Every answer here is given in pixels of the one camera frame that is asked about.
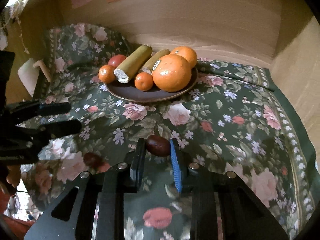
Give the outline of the person's left hand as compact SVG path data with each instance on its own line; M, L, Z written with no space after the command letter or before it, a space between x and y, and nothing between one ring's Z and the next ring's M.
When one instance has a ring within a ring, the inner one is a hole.
M1 181L1 191L4 194L12 196L15 194L16 188L20 183L21 179L21 166L20 165L10 165L7 166L7 177L6 183Z

